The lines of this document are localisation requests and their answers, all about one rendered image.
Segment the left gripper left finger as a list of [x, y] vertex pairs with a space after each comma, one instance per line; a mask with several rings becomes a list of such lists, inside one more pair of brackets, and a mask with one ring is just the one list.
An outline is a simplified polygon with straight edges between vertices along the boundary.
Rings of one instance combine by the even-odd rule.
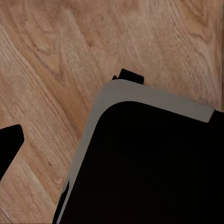
[[24, 143], [20, 124], [0, 129], [0, 180]]

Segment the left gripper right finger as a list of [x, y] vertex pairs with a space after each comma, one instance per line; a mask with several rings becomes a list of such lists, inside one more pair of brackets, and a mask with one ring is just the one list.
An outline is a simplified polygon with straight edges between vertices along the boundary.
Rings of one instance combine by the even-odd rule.
[[224, 162], [224, 126], [214, 124], [210, 132], [209, 140]]

